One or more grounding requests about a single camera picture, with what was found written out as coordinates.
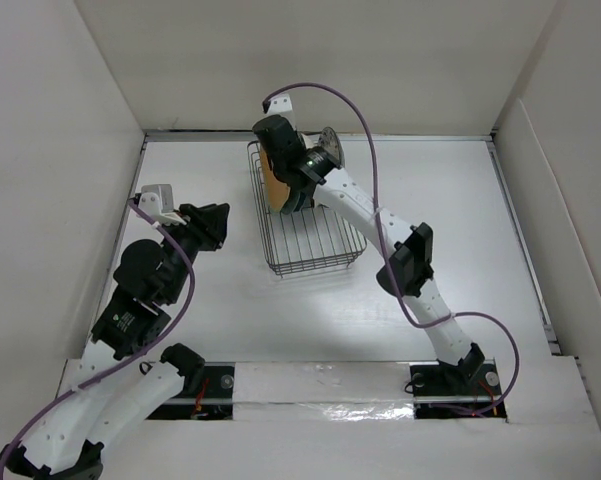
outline rack wire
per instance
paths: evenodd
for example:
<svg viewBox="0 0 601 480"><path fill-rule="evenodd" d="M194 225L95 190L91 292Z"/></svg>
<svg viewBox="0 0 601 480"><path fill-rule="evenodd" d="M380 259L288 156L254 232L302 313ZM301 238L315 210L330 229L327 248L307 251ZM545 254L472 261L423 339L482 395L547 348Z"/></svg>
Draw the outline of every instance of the rack wire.
<svg viewBox="0 0 601 480"><path fill-rule="evenodd" d="M258 142L247 145L247 156L264 258L276 275L348 267L362 255L366 238L327 207L304 208L289 215L272 212Z"/></svg>

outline black wire rack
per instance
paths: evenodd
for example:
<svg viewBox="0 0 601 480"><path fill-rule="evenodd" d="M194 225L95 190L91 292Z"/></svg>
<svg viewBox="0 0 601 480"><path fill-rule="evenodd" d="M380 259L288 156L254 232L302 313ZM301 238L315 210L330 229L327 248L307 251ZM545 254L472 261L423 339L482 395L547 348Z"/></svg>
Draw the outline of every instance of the black wire rack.
<svg viewBox="0 0 601 480"><path fill-rule="evenodd" d="M247 154L264 258L276 275L348 267L362 255L366 238L327 207L304 208L289 215L272 212L258 142L247 145Z"/></svg>

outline cable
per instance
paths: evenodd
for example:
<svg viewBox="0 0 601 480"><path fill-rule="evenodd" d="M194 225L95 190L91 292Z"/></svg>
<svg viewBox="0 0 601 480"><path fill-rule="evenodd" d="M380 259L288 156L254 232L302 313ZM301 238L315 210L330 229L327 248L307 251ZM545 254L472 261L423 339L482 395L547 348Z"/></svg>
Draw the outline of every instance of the cable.
<svg viewBox="0 0 601 480"><path fill-rule="evenodd" d="M153 225L155 223L153 221L153 219L149 215L147 215L146 213L144 213L142 210L140 210L140 208L138 208L133 203L133 200L129 200L128 201L128 206L140 218L142 218L144 221L146 221L150 225ZM178 323L180 323L180 320L182 320L182 317L184 317L184 314L187 312L187 309L189 308L189 305L191 304L191 299L193 298L193 292L195 290L195 283L196 283L195 282L195 274L193 272L193 265L191 264L191 261L189 260L189 257L187 256L187 254L185 253L185 251L182 249L182 247L180 245L178 245L178 242L176 242L173 239L173 237L169 234L169 232L167 232L160 225L156 226L156 230L158 230L158 232L173 247L173 249L176 252L178 252L178 255L180 255L180 257L182 257L182 260L184 261L184 264L187 267L187 270L188 270L188 273L189 273L189 291L187 292L187 297L186 297L186 299L185 299L185 301L184 301L184 303L182 305L182 308L180 309L180 311L178 312L178 314L175 316L175 318L171 321L171 323L167 326L167 328L164 330L164 332L162 332L158 337L156 337L156 339L153 342L151 342L150 344L146 345L142 349L138 350L136 353L134 353L130 357L126 358L125 360L121 361L117 365L115 365L115 366L113 366L113 367L111 367L111 368L109 368L107 370L104 370L103 372L100 372L97 375L94 375L89 380L81 383L80 385L78 385L79 389L84 390L86 388L89 388L93 384L98 383L101 380L103 380L103 379L105 379L105 378L113 375L114 373L122 370L127 365L135 362L137 359L139 359L139 358L143 357L144 355L146 355L151 349L153 349L156 345L158 345L160 342L162 342L162 340L164 340L173 331L174 328L176 328L176 326L178 325ZM31 430L31 428L36 423L38 423L47 413L49 413L51 410L53 410L55 407L57 407L58 405L60 405L62 402L64 402L68 398L72 397L74 394L75 394L74 390L67 390L66 392L64 392L59 397L56 397L51 403L49 403L46 407L44 407L42 410L40 410L38 413L36 413L33 416L33 418L31 420L29 420L25 424L25 426L20 429L20 431L16 434L16 436L13 437L13 440L11 440L11 443L9 443L9 445L7 446L7 448L2 453L2 457L0 458L0 480L4 480L4 469L6 467L7 460L11 456L11 454L13 453L13 451L16 448L18 448L18 446L20 444L20 441L25 436L25 434L29 430Z"/></svg>
<svg viewBox="0 0 601 480"><path fill-rule="evenodd" d="M378 158L376 155L376 147L375 147L375 144L373 143L373 136L371 135L371 129L369 128L369 124L365 120L360 109L351 100L349 100L349 98L347 98L343 93L340 93L335 88L329 87L327 85L323 85L321 83L315 83L315 82L292 83L290 85L287 85L286 87L279 88L276 91L274 91L266 96L266 98L262 102L262 105L265 108L265 111L267 110L271 99L273 97L275 97L276 95L280 95L281 93L284 93L284 92L287 92L289 90L293 90L296 88L304 88L304 87L317 88L317 89L324 90L324 91L327 91L327 92L335 95L336 97L340 98L343 102L345 102L347 105L349 105L349 107L351 107L351 109L354 111L354 113L358 117L358 120L360 121L360 124L362 125L362 129L364 130L364 133L367 136L367 141L369 142L369 149L371 150L371 168L372 168L372 172L373 172L373 199L372 199L373 200L373 209L375 211L378 211L378 209L380 208L380 198L379 198L380 196L379 196L379 187L378 187L378 183L379 183L378 177L379 176L378 176ZM431 327L435 327L436 325L440 325L454 317L458 318L458 317L472 316L472 317L485 318L485 319L491 321L492 323L495 323L498 327L500 327L502 329L502 331L504 331L507 338L511 342L511 347L513 348L513 355L515 358L515 366L513 369L513 375L511 376L511 382L509 383L509 386L507 387L507 389L502 393L500 398L498 398L498 400L493 402L488 407L476 410L474 413L476 413L476 415L482 415L483 413L490 410L491 408L495 408L498 405L500 405L502 402L504 402L504 399L509 395L509 393L513 389L516 381L518 380L518 374L520 372L520 352L518 351L518 345L516 344L515 339L511 335L511 332L509 332L509 329L500 320L492 317L491 315L488 315L488 314L482 313L482 312L459 312L459 313L456 313L455 315L452 313L446 317L442 317L442 318L439 318L438 320L434 320L433 322L429 322L429 323L425 323L425 324L417 323L411 316L411 313L407 309L407 306L405 305L404 300L402 299L402 293L400 293L400 288L398 287L398 282L396 281L396 277L393 273L393 269L389 265L389 252L387 251L387 246L384 241L385 236L384 236L384 230L382 228L382 220L380 219L380 215L375 216L375 222L376 222L376 228L378 230L378 237L381 240L379 242L380 250L381 250L380 253L382 254L384 264L387 267L387 273L389 275L389 281L391 282L391 288L393 289L393 292L395 293L395 297L398 300L398 305L400 305L400 309L402 310L402 313L404 313L404 316L406 317L408 322L411 324L411 326L413 326L419 330L425 330L427 328L431 328Z"/></svg>

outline wire basket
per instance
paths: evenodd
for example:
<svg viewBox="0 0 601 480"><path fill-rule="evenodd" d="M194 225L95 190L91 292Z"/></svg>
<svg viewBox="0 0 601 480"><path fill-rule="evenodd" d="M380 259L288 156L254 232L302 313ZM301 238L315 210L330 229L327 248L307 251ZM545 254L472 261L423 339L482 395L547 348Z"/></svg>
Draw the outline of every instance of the wire basket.
<svg viewBox="0 0 601 480"><path fill-rule="evenodd" d="M289 215L272 212L258 142L247 145L247 154L264 258L276 275L348 267L362 255L367 239L328 207L304 208Z"/></svg>

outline white floor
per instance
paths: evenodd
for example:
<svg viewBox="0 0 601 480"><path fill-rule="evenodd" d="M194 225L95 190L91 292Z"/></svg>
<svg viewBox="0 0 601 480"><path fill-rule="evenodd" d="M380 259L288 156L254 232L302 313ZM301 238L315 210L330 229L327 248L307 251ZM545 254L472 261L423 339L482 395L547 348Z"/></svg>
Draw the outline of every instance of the white floor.
<svg viewBox="0 0 601 480"><path fill-rule="evenodd" d="M370 189L367 145L358 137L343 144L347 170ZM433 227L434 269L451 308L497 316L518 342L523 367L507 402L509 423L343 424L293 415L145 422L107 459L104 478L601 479L595 417L573 359L550 355L487 145L380 137L377 149L381 202ZM138 189L150 183L172 184L176 204L231 204L227 242L196 260L194 302L169 343L185 343L208 361L434 359L426 335L410 328L377 286L381 260L371 246L342 272L280 280L268 270L246 142L149 143ZM147 237L159 240L130 218L120 247ZM479 319L462 325L508 381L512 354L504 335Z"/></svg>

